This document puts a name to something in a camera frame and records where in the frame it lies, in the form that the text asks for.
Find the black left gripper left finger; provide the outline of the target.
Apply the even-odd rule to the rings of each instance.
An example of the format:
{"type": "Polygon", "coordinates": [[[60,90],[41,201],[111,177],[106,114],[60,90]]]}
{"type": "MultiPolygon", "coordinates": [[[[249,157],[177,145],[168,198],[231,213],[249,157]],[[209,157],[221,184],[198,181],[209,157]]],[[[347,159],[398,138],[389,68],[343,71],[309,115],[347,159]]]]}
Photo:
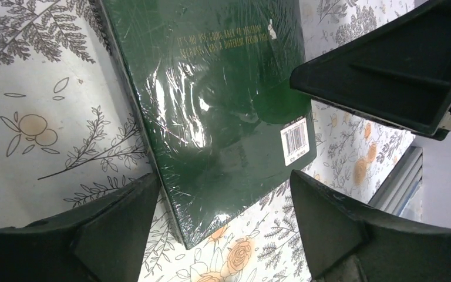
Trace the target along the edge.
{"type": "Polygon", "coordinates": [[[80,207],[0,229],[0,281],[137,281],[159,190],[149,173],[80,207]]]}

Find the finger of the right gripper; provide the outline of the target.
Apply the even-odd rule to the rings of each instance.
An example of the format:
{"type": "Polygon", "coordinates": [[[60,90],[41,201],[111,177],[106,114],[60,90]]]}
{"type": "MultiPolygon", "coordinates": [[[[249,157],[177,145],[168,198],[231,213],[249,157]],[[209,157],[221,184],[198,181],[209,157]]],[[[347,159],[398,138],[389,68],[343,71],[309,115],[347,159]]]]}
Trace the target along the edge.
{"type": "Polygon", "coordinates": [[[376,123],[443,140],[451,132],[451,1],[427,1],[298,66],[290,87],[376,123]]]}

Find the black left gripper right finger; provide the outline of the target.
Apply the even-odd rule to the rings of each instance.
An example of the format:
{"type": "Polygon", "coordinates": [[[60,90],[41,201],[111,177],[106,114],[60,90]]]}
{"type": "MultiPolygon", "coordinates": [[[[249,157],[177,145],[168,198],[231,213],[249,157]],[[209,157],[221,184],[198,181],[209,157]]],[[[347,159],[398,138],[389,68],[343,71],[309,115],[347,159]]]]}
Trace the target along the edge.
{"type": "Polygon", "coordinates": [[[313,281],[451,281],[451,229],[386,213],[299,170],[290,188],[313,281]]]}

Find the dark green hardcover book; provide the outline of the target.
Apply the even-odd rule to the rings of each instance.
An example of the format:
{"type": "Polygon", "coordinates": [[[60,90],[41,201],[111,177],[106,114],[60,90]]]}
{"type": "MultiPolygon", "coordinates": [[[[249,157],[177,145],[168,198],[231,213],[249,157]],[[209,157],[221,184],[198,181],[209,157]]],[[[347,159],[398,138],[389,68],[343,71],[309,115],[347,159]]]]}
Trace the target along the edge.
{"type": "Polygon", "coordinates": [[[316,158],[298,1],[96,6],[186,249],[316,158]]]}

